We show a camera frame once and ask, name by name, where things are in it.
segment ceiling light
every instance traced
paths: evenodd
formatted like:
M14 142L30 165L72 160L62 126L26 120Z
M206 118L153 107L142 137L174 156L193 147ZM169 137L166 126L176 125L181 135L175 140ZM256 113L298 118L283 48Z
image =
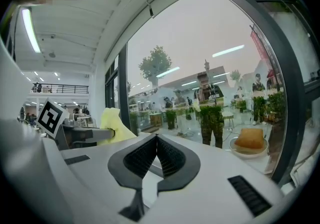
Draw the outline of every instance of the ceiling light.
M221 84L221 83L224 83L225 81L221 81L221 82L215 82L213 83L214 85L217 85L217 84Z
M231 52L233 52L233 51L242 49L243 47L245 47L244 44L243 44L243 45L240 45L240 46L237 46L237 47L230 48L230 49L228 49L228 50L219 51L219 52L213 54L212 57L214 58L214 57L218 57L218 56L223 55L223 54L231 53Z
M214 76L214 78L217 78L217 77L220 77L220 76L223 76L223 75L227 75L227 74L230 74L230 72L228 72L228 73L223 73L223 74L217 74L217 75Z
M191 85L191 84L194 84L194 83L196 83L197 81L193 81L193 82L187 82L187 83L185 83L185 84L182 84L181 86L187 86L187 85Z
M31 11L29 9L23 9L22 10L22 18L23 18L23 23L25 26L26 33L29 37L30 43L32 45L33 50L36 53L41 53L40 47L38 45L34 27L32 25L32 20L31 20Z
M163 72L163 73L161 73L161 74L158 74L156 77L157 78L160 78L160 77L163 77L163 76L165 76L166 74L169 74L169 73L171 73L171 72L173 72L173 71L176 71L176 70L179 70L180 69L180 67L174 67L174 68L172 68L172 69L169 69L168 71L166 71L166 72Z

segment yellow cloth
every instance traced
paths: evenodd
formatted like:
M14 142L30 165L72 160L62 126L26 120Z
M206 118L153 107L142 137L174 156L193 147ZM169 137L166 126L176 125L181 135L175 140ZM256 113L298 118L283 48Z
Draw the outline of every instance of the yellow cloth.
M100 129L112 129L114 130L114 137L111 139L106 139L97 143L98 146L121 142L128 139L135 138L134 135L121 121L119 117L120 109L117 108L106 108L101 116Z

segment railing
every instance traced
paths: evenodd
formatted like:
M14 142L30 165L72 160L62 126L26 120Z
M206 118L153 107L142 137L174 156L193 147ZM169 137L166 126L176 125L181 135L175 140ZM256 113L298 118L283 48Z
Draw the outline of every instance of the railing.
M50 94L88 94L89 86L54 83L34 83L30 92Z

